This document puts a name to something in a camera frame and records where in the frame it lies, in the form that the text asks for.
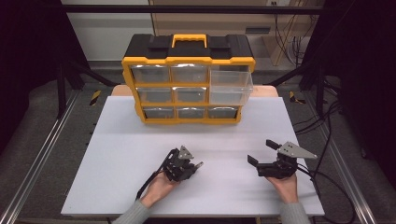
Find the white tabletop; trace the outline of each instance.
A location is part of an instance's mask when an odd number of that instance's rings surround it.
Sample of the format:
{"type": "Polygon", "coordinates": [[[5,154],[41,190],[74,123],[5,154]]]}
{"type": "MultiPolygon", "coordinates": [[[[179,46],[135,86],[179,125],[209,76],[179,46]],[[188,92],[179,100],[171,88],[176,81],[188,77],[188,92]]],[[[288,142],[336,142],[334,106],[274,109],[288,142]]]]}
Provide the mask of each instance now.
{"type": "MultiPolygon", "coordinates": [[[[153,217],[263,217],[279,214],[273,186],[247,161],[273,162],[265,145],[297,143],[282,98],[250,98],[238,124],[147,125],[134,98],[110,96],[62,210],[73,217],[124,213],[169,151],[185,146],[204,165],[152,209],[153,217]]],[[[324,215],[307,175],[297,171],[300,202],[309,216],[324,215]]]]}

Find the storage organizer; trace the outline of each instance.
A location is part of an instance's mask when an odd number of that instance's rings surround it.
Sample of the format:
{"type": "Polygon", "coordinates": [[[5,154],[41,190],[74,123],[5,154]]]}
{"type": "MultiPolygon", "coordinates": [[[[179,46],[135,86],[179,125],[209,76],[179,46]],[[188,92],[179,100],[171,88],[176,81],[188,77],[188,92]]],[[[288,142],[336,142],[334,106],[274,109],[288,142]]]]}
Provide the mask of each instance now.
{"type": "Polygon", "coordinates": [[[134,35],[122,60],[145,123],[237,123],[253,91],[245,35],[134,35]]]}

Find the gray sleeve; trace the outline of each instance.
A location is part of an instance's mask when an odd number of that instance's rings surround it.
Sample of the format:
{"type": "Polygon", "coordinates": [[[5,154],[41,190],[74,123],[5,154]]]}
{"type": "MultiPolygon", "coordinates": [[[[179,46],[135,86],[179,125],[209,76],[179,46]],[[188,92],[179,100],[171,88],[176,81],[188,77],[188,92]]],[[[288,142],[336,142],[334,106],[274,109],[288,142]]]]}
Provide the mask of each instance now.
{"type": "Polygon", "coordinates": [[[300,203],[282,203],[280,216],[283,224],[310,224],[304,207],[300,203]]]}
{"type": "Polygon", "coordinates": [[[113,224],[142,224],[149,218],[149,214],[147,207],[140,200],[136,200],[130,209],[113,221],[113,224]]]}

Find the gray floor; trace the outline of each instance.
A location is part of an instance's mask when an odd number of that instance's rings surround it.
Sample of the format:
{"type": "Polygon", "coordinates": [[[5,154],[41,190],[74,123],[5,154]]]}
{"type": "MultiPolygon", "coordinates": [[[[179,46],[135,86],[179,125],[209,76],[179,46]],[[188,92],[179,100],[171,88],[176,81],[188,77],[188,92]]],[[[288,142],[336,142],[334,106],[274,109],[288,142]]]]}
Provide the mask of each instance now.
{"type": "MultiPolygon", "coordinates": [[[[259,66],[267,66],[265,64],[268,62],[265,59],[260,62],[262,63],[259,66]]],[[[285,71],[287,69],[267,69],[265,72],[257,72],[253,75],[253,81],[255,84],[266,83],[268,80],[286,73],[285,71]]],[[[110,68],[108,70],[99,70],[98,72],[114,81],[122,81],[120,70],[110,68]]],[[[78,220],[78,223],[83,223],[82,219],[63,217],[60,211],[66,197],[65,194],[73,183],[87,144],[90,142],[91,133],[95,128],[94,124],[99,119],[106,97],[112,90],[97,83],[95,80],[84,78],[87,84],[84,90],[79,93],[70,118],[66,122],[39,178],[19,213],[19,220],[38,218],[49,220],[47,223],[55,223],[55,220],[62,220],[63,222],[66,220],[78,220]],[[92,95],[97,90],[102,91],[98,101],[95,105],[90,105],[92,95]]],[[[336,78],[329,78],[334,84],[337,84],[338,80],[336,78]]],[[[277,87],[279,95],[284,98],[292,123],[304,121],[314,116],[308,104],[290,101],[290,91],[293,91],[296,98],[300,100],[307,100],[305,98],[313,94],[310,91],[300,92],[295,85],[298,79],[296,77],[277,87]]],[[[29,171],[30,165],[34,162],[35,156],[55,122],[57,115],[56,99],[57,87],[55,82],[39,87],[30,94],[29,109],[19,129],[9,142],[7,149],[0,157],[0,209],[2,209],[0,214],[5,211],[5,208],[7,208],[7,205],[17,192],[19,185],[29,171]]],[[[336,100],[336,97],[326,91],[325,100],[329,102],[325,105],[325,108],[327,108],[331,102],[336,100]]],[[[377,223],[396,223],[395,189],[382,175],[375,161],[361,157],[360,146],[354,138],[345,116],[341,113],[334,113],[331,115],[331,122],[332,139],[339,147],[377,223]]],[[[305,127],[308,123],[310,122],[295,126],[295,130],[305,127]]],[[[325,139],[320,134],[320,129],[299,134],[297,137],[301,147],[317,154],[320,154],[323,150],[325,139]]],[[[315,168],[316,163],[316,161],[307,161],[310,169],[315,168]]],[[[329,153],[325,154],[320,171],[342,185],[329,153]]],[[[326,216],[339,222],[348,221],[351,217],[352,209],[344,195],[323,178],[318,179],[318,186],[326,216]]],[[[102,219],[84,220],[103,221],[102,219]]],[[[317,217],[316,222],[328,223],[321,217],[317,217]]],[[[277,219],[264,218],[262,223],[277,223],[277,219]]],[[[356,218],[354,223],[361,222],[356,218]]]]}

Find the yellow handle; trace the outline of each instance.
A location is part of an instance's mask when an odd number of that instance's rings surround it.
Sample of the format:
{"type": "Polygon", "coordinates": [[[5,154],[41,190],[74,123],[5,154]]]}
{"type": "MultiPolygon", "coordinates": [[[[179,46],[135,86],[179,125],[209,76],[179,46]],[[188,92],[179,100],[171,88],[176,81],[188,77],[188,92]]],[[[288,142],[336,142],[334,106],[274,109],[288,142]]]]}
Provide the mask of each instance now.
{"type": "Polygon", "coordinates": [[[172,41],[172,48],[175,47],[175,43],[177,41],[204,41],[204,45],[206,48],[206,35],[174,35],[172,41]]]}

